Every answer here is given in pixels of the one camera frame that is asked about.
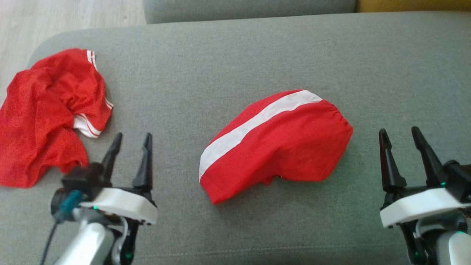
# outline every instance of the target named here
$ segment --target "wooden floor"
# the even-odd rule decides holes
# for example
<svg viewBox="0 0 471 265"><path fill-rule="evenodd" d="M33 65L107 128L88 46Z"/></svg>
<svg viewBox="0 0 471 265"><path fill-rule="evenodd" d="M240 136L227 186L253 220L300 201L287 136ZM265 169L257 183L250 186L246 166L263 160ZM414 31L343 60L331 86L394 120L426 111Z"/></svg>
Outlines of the wooden floor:
<svg viewBox="0 0 471 265"><path fill-rule="evenodd" d="M145 23L141 0L0 0L0 105L15 73L46 39L72 30Z"/></svg>

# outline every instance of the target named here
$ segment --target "gray cushion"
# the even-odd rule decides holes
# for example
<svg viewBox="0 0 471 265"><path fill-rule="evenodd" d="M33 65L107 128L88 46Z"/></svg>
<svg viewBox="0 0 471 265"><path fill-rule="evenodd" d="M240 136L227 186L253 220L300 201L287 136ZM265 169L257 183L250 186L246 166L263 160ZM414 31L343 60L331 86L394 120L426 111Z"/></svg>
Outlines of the gray cushion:
<svg viewBox="0 0 471 265"><path fill-rule="evenodd" d="M410 185L425 176L410 128L438 157L469 162L471 14L342 14L175 23L60 34L30 65L70 47L91 49L115 105L107 129L83 143L101 160L123 132L113 181L127 186L146 132L154 135L158 224L143 227L135 264L406 264L399 229L384 229L378 131L387 128ZM198 183L199 156L248 104L304 88L354 127L330 178L275 179L214 206ZM52 225L61 174L0 190L0 262L35 264ZM54 259L76 224L61 226Z"/></svg>
<svg viewBox="0 0 471 265"><path fill-rule="evenodd" d="M355 0L143 0L147 24L352 13Z"/></svg>

